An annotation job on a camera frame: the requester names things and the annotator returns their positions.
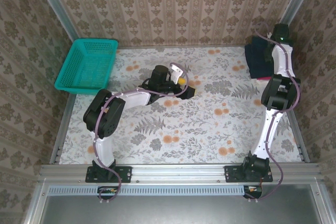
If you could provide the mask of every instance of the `patterned wallpaper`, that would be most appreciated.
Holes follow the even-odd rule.
[[[304,0],[290,28],[297,39],[295,73],[302,81],[297,119],[336,203],[336,0]]]
[[[290,0],[61,0],[80,37],[121,46],[242,45]]]
[[[25,216],[67,95],[54,81],[71,45],[47,0],[0,0],[0,223]]]

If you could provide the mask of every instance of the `grey leaf pattern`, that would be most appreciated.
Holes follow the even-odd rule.
[[[239,163],[257,140],[265,112],[260,104],[265,83],[251,80],[241,67],[246,66],[243,48],[123,49],[115,62],[110,91],[133,89],[151,76],[155,65],[170,62],[185,66],[190,85],[196,88],[196,96],[189,100],[160,98],[123,111],[112,135],[119,164]],[[92,139],[82,121],[92,99],[76,97],[61,164],[90,164],[93,159]],[[300,161],[286,115],[271,152],[280,162]]]

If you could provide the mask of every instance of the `purple cable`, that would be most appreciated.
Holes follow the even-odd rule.
[[[112,96],[106,101],[106,103],[104,104],[104,106],[101,108],[101,111],[100,111],[99,116],[98,116],[98,118],[97,118],[96,127],[94,128],[93,151],[95,152],[94,154],[95,154],[96,159],[97,159],[98,163],[100,164],[100,166],[103,167],[103,168],[106,169],[106,170],[109,170],[109,171],[112,172],[114,175],[116,175],[116,177],[118,178],[118,189],[117,189],[117,191],[115,192],[115,194],[114,194],[110,199],[106,200],[106,202],[109,202],[109,201],[111,201],[111,200],[114,200],[115,197],[117,196],[117,194],[119,193],[120,188],[121,188],[121,178],[120,178],[120,176],[119,176],[118,173],[116,173],[114,170],[112,170],[112,169],[108,168],[106,165],[104,165],[104,164],[102,163],[102,161],[99,159],[99,156],[98,156],[98,152],[97,152],[97,148],[96,148],[96,142],[97,142],[97,139],[99,138],[99,137],[98,137],[98,127],[99,127],[99,123],[100,123],[100,121],[101,121],[101,118],[102,118],[102,116],[103,116],[103,114],[104,114],[104,111],[105,111],[105,109],[107,108],[107,106],[109,105],[109,103],[110,103],[115,97],[120,96],[120,95],[122,95],[122,94],[128,94],[128,93],[133,93],[133,92],[137,92],[137,91],[139,91],[139,92],[151,93],[151,94],[158,94],[158,95],[161,95],[161,96],[163,96],[163,97],[177,97],[177,96],[183,94],[183,93],[187,90],[187,88],[188,88],[188,84],[189,84],[189,77],[188,77],[188,75],[187,75],[187,72],[186,72],[185,69],[182,67],[182,65],[180,65],[180,64],[178,64],[178,63],[171,62],[170,65],[176,65],[176,66],[179,67],[179,68],[183,71],[183,73],[185,74],[186,84],[185,84],[184,89],[183,89],[180,93],[177,93],[177,94],[162,94],[162,93],[159,93],[159,92],[155,92],[155,91],[151,91],[151,90],[146,90],[146,89],[134,89],[134,90],[128,90],[128,91],[125,91],[125,92],[120,92],[120,93],[116,93],[116,94],[112,95]],[[101,191],[99,192],[99,196],[98,196],[99,199],[100,199],[100,202],[103,202],[103,201],[104,201],[104,200],[101,198],[101,192],[102,192],[102,191],[103,191],[103,190],[101,190]]]
[[[272,39],[269,39],[269,38],[264,37],[263,35],[261,35],[260,33],[258,33],[257,30],[256,30],[256,34],[257,34],[260,38],[262,38],[262,39],[264,39],[264,40],[267,40],[267,41],[269,41],[269,42],[271,42],[271,43],[274,43],[274,44],[278,45],[278,46],[281,48],[281,50],[284,51],[284,54],[285,54],[285,56],[286,56],[286,73],[287,73],[287,75],[289,76],[290,80],[293,82],[293,84],[294,84],[294,86],[295,86],[295,88],[296,88],[296,92],[297,92],[296,100],[295,100],[294,104],[293,104],[290,108],[285,109],[285,110],[279,110],[279,111],[275,112],[275,113],[272,115],[272,120],[271,120],[271,122],[270,122],[270,126],[269,126],[269,128],[268,128],[267,135],[266,135],[265,146],[266,146],[266,152],[267,152],[268,156],[269,156],[270,159],[276,164],[276,166],[279,168],[281,176],[280,176],[280,179],[279,179],[279,183],[275,186],[275,188],[273,188],[273,190],[272,190],[271,192],[269,192],[267,195],[262,196],[261,198],[258,199],[258,200],[261,200],[261,199],[266,199],[267,197],[269,197],[270,195],[272,195],[272,194],[279,188],[279,186],[281,185],[281,183],[282,183],[282,181],[283,181],[283,170],[282,170],[280,164],[279,164],[279,163],[272,157],[272,155],[271,155],[271,153],[270,153],[270,151],[269,151],[269,149],[268,149],[269,135],[270,135],[271,128],[272,128],[272,125],[273,125],[274,120],[275,120],[275,116],[276,116],[278,113],[284,113],[284,112],[291,111],[291,110],[293,110],[293,109],[296,107],[296,105],[299,103],[299,99],[300,99],[300,89],[299,89],[299,85],[297,84],[297,82],[295,81],[295,79],[293,78],[293,76],[291,76],[291,74],[290,74],[290,72],[289,72],[289,59],[288,59],[288,54],[287,54],[287,51],[285,50],[285,48],[284,48],[280,43],[278,43],[278,42],[276,42],[276,41],[274,41],[274,40],[272,40]]]

